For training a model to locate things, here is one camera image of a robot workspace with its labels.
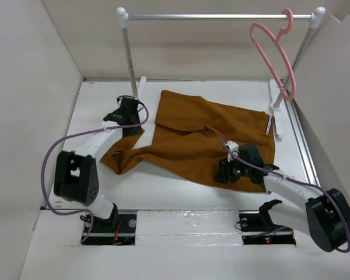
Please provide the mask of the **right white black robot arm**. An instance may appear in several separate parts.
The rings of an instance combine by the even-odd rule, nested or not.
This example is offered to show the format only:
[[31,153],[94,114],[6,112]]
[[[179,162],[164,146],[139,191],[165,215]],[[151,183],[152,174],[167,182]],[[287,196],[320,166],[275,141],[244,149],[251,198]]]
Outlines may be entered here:
[[255,144],[242,146],[220,139],[227,157],[219,161],[215,180],[235,183],[248,178],[266,192],[276,193],[279,199],[260,207],[259,225],[266,230],[279,225],[280,229],[296,229],[312,238],[325,252],[350,252],[350,206],[343,193],[332,188],[325,190],[285,174],[274,164],[264,163]]

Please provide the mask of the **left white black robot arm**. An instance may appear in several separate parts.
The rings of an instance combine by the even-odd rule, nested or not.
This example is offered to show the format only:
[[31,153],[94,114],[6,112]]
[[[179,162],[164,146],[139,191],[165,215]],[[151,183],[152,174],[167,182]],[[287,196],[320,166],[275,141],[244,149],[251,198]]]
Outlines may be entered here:
[[139,112],[146,106],[134,97],[117,98],[119,107],[108,113],[99,129],[87,131],[90,137],[72,151],[61,151],[57,156],[54,194],[66,201],[83,205],[105,231],[118,226],[118,208],[100,191],[97,163],[119,140],[140,135],[143,121]]

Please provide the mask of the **brown trousers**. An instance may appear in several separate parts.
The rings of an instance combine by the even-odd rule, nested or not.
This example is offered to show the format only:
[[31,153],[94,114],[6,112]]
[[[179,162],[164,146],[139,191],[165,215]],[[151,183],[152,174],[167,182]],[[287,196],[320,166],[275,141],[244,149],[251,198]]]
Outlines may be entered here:
[[153,163],[186,180],[233,191],[261,193],[262,187],[243,177],[235,183],[215,181],[219,161],[227,156],[221,138],[239,145],[255,144],[265,163],[273,163],[275,139],[269,115],[163,90],[149,146],[134,148],[140,135],[123,137],[101,158],[123,175],[142,161]]

